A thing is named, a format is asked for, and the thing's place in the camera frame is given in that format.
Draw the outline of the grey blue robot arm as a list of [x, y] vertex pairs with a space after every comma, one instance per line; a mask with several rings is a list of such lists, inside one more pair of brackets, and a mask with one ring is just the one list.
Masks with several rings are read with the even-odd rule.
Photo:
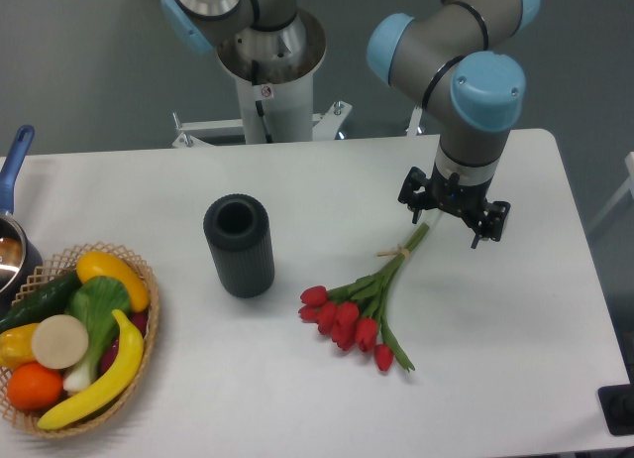
[[[367, 62], [442, 125], [433, 169], [412, 169], [398, 199], [414, 214], [461, 218], [477, 241], [501, 238], [510, 206], [486, 194], [522, 109], [526, 79], [497, 44], [531, 23], [541, 0], [440, 0], [433, 17], [386, 17]], [[320, 23], [297, 0], [161, 0], [164, 17], [198, 53], [215, 52], [236, 82], [250, 144], [310, 141], [312, 77], [325, 55]]]

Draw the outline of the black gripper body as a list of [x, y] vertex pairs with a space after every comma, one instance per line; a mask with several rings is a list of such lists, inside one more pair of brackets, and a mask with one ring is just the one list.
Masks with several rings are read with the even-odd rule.
[[425, 192], [431, 197], [431, 208], [460, 217], [468, 226], [478, 226], [485, 217], [486, 194], [491, 180], [477, 185], [460, 184], [457, 173], [441, 174], [433, 167]]

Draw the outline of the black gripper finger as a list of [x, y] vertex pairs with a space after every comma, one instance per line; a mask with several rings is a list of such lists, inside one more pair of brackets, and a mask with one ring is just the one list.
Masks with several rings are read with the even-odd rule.
[[482, 241], [499, 242], [504, 233], [506, 219], [511, 205], [506, 201], [487, 202], [470, 220], [469, 227], [474, 232], [471, 248], [475, 249]]
[[417, 224], [421, 213], [428, 209], [427, 184], [426, 174], [417, 167], [412, 167], [400, 187], [397, 200], [412, 213], [413, 224]]

